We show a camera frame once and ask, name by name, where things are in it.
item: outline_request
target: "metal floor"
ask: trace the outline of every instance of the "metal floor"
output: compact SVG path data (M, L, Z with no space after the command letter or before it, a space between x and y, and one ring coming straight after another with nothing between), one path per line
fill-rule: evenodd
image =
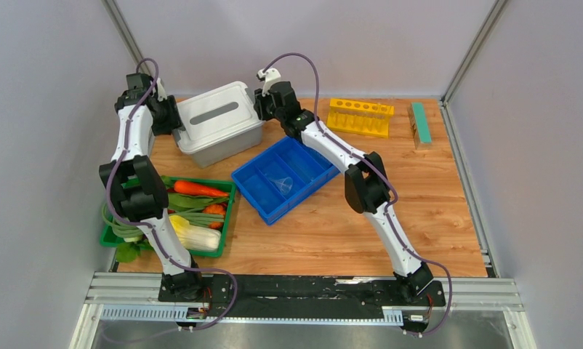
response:
M441 312L434 312L434 322ZM403 335L385 326L328 326L288 324L218 324L204 331L173 332L131 345L105 341L101 329L114 340L135 340L174 328L169 322L100 322L93 348L514 348L501 312L454 312L443 328L428 337Z

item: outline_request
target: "yellow test tube rack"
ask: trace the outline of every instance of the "yellow test tube rack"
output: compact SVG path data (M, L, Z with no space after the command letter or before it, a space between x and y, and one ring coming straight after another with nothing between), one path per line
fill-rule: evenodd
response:
M326 126L334 131L388 138L392 116L391 105L332 98Z

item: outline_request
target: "cable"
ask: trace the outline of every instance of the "cable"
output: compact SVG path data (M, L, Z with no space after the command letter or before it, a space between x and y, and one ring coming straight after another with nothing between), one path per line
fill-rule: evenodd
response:
M390 181L387 180L386 176L384 174L382 174L375 166L373 166L373 164L371 164L364 157L359 156L359 155L353 153L350 149L347 149L343 144L341 144L341 142L337 141L331 135L329 135L328 133L326 133L325 130L323 129L323 127L321 126L321 124L319 122L319 117L317 116L317 106L318 106L318 101L319 101L319 75L317 74L317 68L315 67L315 63L313 63L313 61L309 57L303 55L302 53L290 52L290 53L286 53L286 54L280 55L277 58L275 58L272 62L270 62L270 64L266 65L266 68L264 68L263 71L268 70L275 63L277 63L280 59L285 58L285 57L289 57L289 56L297 56L297 57L301 57L304 60L306 60L309 63L309 65L311 66L311 68L313 69L313 74L315 74L315 101L313 103L313 117L315 118L315 124L317 125L317 128L319 129L319 132L321 132L321 134L324 137L326 137L329 140L331 140L335 145L337 145L343 151L345 151L346 153L349 153L350 156L353 156L354 158L362 161L373 172L375 172L375 174L386 184L386 186L388 187L388 189L393 193L393 195L394 195L393 200L390 201L390 202L388 202L388 204L386 205L386 207L384 209L384 215L386 216L387 221L390 224L390 227L392 228L392 231L394 232L394 235L396 236L396 239L398 240L399 244L401 244L401 246L403 247L403 250L404 251L407 251L413 258L416 258L417 260L419 260L421 262L425 262L427 264L432 264L432 265L438 266L439 268L443 269L443 271L446 273L446 275L448 277L448 287L450 289L450 292L448 294L448 303L446 305L446 313L443 315L443 318L441 318L441 320L439 321L439 323L437 324L437 326L435 326L434 328L432 328L432 329L430 329L428 331L425 331L423 333L411 332L412 334L415 334L418 337L420 335L428 335L428 334L435 333L443 325L443 322L446 320L446 317L448 316L448 313L450 312L450 307L452 305L452 277L450 276L450 272L449 272L448 268L446 268L445 265L443 265L443 264L441 264L439 262L435 262L435 261L432 261L432 260L427 260L426 258L420 257L418 254L416 254L412 249L410 249L403 242L403 239L401 238L401 235L398 233L398 231L396 230L396 228L394 226L394 222L392 221L392 218L388 214L388 209L395 202L398 201L398 193L396 192L396 189L394 189L394 185L392 185L392 183L390 183Z
M428 293L427 293L427 298L428 298L427 318L430 318L430 314L433 313L433 298Z
M207 289L208 289L208 295L210 296L210 302L208 303L208 311L206 312L206 315L208 314L208 312L210 310L212 310L212 291L210 290L210 287L208 287Z
M126 344L135 344L135 343L139 343L139 342L144 342L146 340L152 340L153 338L157 338L157 337L160 337L160 336L163 336L165 334L172 333L172 332L178 332L179 330L180 329L178 327L175 327L173 329L166 329L165 331L157 332L157 333L152 334L148 337L139 338L137 340L114 340L105 334L105 330L102 330L101 337L103 337L104 340L106 340L110 343L113 343L113 344L126 345Z
M193 331L195 330L199 330L199 329L208 329L212 326L214 326L216 323L218 323L219 321L221 321L221 319L223 319L223 317L225 317L225 315L227 315L230 311L230 309L232 308L233 304L236 302L236 298L238 296L238 280L236 279L236 277L230 273L229 271L223 270L223 269L219 269L219 268L191 268L185 265L181 265L180 263L178 263L177 261L175 261L163 248L163 246L161 245L161 242L159 241L156 229L154 227L154 225L148 223L148 222L131 222L128 220L125 220L124 217L121 217L118 212L116 212L116 209L114 207L114 205L112 204L112 199L111 199L111 188L112 188L112 181L114 176L116 176L116 173L118 171L118 168L120 167L120 164L122 163L122 161L124 160L125 156L128 154L128 152L130 152L129 150L129 126L133 120L133 116L135 115L135 113L137 112L137 110L140 108L140 106L142 106L142 104L144 103L144 101L146 101L146 98L148 98L148 95L150 95L154 89L154 86L156 85L156 82L158 80L158 64L157 62L155 62L155 60L153 60L152 58L144 58L143 60L141 60L138 64L137 67L135 68L136 73L140 71L140 66L146 62L151 62L154 67L155 67L155 76L152 80L152 82L150 83L150 86L148 87L148 89L146 90L146 93L137 101L137 103L133 106L133 109L131 109L131 112L129 113L129 116L126 118L126 123L125 123L125 129L124 129L124 141L123 141L123 150L120 154L120 156L118 157L118 159L116 160L116 163L114 164L114 166L112 167L112 171L110 172L110 177L108 178L108 182L105 184L105 200L108 203L108 208L110 210L110 213L116 218L117 221L126 224L126 225L131 225L131 226L135 226L135 227L139 227L139 226L145 226L147 229L150 229L151 233L153 234L153 238L154 241L159 249L159 251L161 251L161 254L165 257L165 259L167 259L171 264L177 266L180 269L186 270L186 271L190 271L190 272L194 272L194 273L223 273L227 276L229 276L231 278L232 284L233 284L233 295L230 301L229 306L226 307L226 309L221 313L221 315L219 315L218 317L216 317L214 320L210 321L209 323L199 326L199 327L195 327L193 328Z

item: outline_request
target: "green sponge block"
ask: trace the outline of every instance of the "green sponge block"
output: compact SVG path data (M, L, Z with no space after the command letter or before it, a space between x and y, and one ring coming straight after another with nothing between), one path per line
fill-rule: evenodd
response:
M414 102L409 108L409 121L414 131L416 149L426 149L431 145L430 131L426 119L425 107L422 103Z

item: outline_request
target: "carrot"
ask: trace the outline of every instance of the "carrot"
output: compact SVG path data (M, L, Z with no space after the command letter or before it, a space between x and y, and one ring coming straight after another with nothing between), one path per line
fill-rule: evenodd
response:
M225 211L225 207L223 207L223 205L212 204L210 206L207 206L201 213L221 214L223 217L225 217L225 213L227 213L227 212ZM221 222L212 222L208 225L208 228L219 229L222 226L223 226L223 223L221 223Z
M206 187L205 185L188 182L186 180L177 180L174 183L174 191L185 195L193 196L211 196L214 198L222 198L229 196L229 193L220 191L218 189Z

